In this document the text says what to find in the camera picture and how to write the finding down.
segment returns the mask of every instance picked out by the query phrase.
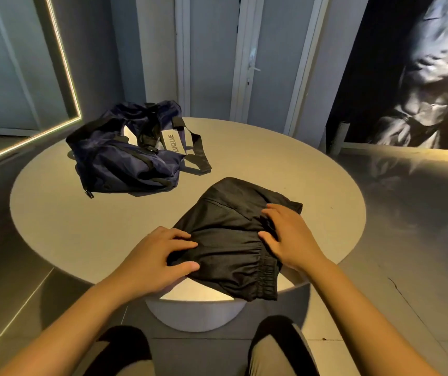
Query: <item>bag handle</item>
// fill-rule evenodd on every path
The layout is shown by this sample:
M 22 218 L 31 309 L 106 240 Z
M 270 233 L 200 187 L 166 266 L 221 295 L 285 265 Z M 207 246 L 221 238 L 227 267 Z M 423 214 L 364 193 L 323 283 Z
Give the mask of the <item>bag handle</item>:
M 189 133 L 191 133 L 194 154 L 186 154 L 185 158 L 187 158 L 189 161 L 191 161 L 196 166 L 198 166 L 200 171 L 202 172 L 202 174 L 207 174 L 207 173 L 211 172 L 212 167 L 208 163 L 208 159 L 206 157 L 205 151 L 203 150 L 203 141 L 201 139 L 201 136 L 199 134 L 191 132 L 187 128 L 182 117 L 174 117 L 172 119 L 172 126 L 173 126 L 173 129 L 186 128 L 189 131 Z

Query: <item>leg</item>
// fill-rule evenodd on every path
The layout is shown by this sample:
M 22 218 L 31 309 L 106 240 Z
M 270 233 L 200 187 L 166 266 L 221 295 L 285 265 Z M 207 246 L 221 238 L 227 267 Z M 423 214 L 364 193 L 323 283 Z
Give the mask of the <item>leg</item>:
M 301 330 L 289 318 L 281 315 L 267 317 L 259 324 L 248 351 L 246 374 L 319 375 Z
M 115 326 L 103 333 L 73 376 L 154 376 L 149 343 L 135 327 Z

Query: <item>right hand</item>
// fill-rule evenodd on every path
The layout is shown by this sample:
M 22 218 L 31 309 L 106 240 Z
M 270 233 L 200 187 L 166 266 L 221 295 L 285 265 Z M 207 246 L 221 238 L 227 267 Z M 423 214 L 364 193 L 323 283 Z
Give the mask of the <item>right hand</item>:
M 269 232 L 261 231 L 258 235 L 283 264 L 309 275 L 310 269 L 327 260 L 310 229 L 295 211 L 269 203 L 262 213 L 274 223 L 278 240 Z

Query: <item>round table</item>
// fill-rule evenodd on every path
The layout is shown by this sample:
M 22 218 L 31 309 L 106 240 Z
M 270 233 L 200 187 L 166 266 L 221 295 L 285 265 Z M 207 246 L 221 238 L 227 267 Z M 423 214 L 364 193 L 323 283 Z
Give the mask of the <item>round table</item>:
M 335 263 L 356 245 L 365 227 L 361 192 L 344 169 L 320 151 L 293 138 L 251 125 L 184 118 L 202 136 L 212 172 L 181 172 L 169 191 L 135 197 L 126 193 L 85 195 L 65 141 L 27 164 L 10 196 L 20 235 L 41 257 L 62 271 L 95 284 L 108 276 L 146 234 L 173 227 L 202 193 L 224 177 L 236 177 L 303 203 L 302 217 L 321 249 Z M 305 284 L 283 267 L 278 292 Z M 245 301 L 185 279 L 147 299 L 165 324 L 183 331 L 207 331 L 237 316 Z

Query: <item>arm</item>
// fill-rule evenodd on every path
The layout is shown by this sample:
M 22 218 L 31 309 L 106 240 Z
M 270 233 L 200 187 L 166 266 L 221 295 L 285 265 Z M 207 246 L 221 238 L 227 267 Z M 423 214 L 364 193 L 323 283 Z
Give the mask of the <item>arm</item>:
M 166 265 L 173 251 L 194 248 L 189 233 L 158 227 L 147 235 L 109 277 L 90 288 L 59 319 L 22 350 L 0 376 L 69 375 L 109 316 L 122 304 L 160 291 L 199 269 L 195 262 Z
M 327 305 L 362 375 L 439 376 L 340 268 L 321 252 L 301 216 L 277 204 L 263 210 L 278 241 L 259 236 L 286 265 L 304 271 Z

